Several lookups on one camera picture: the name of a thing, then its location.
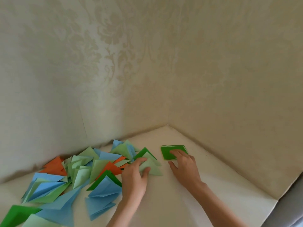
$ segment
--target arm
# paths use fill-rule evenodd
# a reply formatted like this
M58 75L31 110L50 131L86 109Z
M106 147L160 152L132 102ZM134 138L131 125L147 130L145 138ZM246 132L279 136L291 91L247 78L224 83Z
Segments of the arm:
M106 227L127 227L136 212L146 191L147 177L150 168L143 171L142 177L139 166L146 158L137 158L127 165L122 173L122 201L118 204L115 214Z
M199 202L214 227L247 227L211 190L201 181L195 158L181 150L172 150L178 168L169 162L177 180Z

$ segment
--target forearm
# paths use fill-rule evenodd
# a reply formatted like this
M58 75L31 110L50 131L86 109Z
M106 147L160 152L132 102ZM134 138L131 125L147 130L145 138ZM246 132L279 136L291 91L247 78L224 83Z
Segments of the forearm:
M205 183L188 189L199 202L214 227L247 227Z
M122 200L106 227L127 227L137 208L136 204Z

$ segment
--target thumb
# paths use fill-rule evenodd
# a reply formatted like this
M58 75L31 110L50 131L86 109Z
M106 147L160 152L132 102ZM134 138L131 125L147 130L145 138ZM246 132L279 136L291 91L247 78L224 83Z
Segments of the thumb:
M147 168L145 168L144 170L143 170L143 173L142 173L142 178L143 179L146 179L147 180L147 177L148 177L148 175L149 175L149 171L151 170L151 168L150 167L147 167Z
M172 170L172 172L174 173L174 175L176 175L178 168L175 166L175 164L171 161L169 161L169 166Z

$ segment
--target gray fabric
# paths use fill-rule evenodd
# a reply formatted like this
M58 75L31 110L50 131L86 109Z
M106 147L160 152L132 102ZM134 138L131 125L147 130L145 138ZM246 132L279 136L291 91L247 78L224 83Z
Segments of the gray fabric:
M280 199L262 227L303 227L303 178Z

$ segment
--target beige wall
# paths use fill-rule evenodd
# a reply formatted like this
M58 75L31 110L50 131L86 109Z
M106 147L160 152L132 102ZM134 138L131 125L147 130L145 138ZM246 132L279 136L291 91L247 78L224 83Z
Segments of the beige wall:
M176 14L168 0L0 0L0 178L167 124Z
M303 0L197 1L177 45L169 123L274 198L303 170L302 12Z

